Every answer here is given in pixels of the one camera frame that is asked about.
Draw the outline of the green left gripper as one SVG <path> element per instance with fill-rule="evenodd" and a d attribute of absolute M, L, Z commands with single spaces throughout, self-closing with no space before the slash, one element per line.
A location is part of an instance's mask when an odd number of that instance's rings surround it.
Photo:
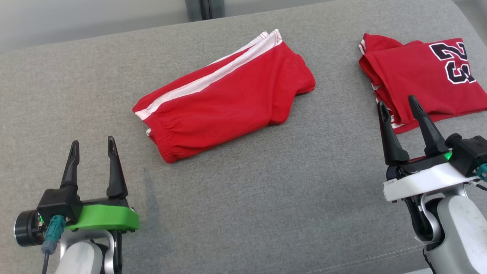
<path fill-rule="evenodd" d="M 85 201 L 76 224 L 66 224 L 65 229 L 95 229 L 134 232 L 140 229 L 140 217 L 126 199 L 128 190 L 116 147 L 115 139 L 108 137 L 108 157 L 110 176 L 106 195 L 108 198 Z M 60 188 L 78 189 L 78 164 L 80 163 L 80 143 L 74 140 L 71 145 Z"/>

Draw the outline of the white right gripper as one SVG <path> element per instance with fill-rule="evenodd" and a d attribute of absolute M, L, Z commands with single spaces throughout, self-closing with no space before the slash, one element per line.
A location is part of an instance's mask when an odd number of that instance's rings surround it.
<path fill-rule="evenodd" d="M 443 160 L 444 163 L 426 170 L 420 170 L 401 179 L 395 178 L 384 182 L 383 194 L 386 201 L 398 201 L 479 179 L 476 175 L 465 177 L 448 163 L 447 160 L 452 153 L 445 145 L 443 135 L 414 95 L 409 95 L 407 100 L 414 118 L 419 123 L 425 143 L 425 156 L 432 157 L 443 154 L 439 159 Z M 377 111 L 385 164 L 395 166 L 406 163 L 409 161 L 409 154 L 402 148 L 397 139 L 392 127 L 392 117 L 384 101 L 377 103 Z"/>

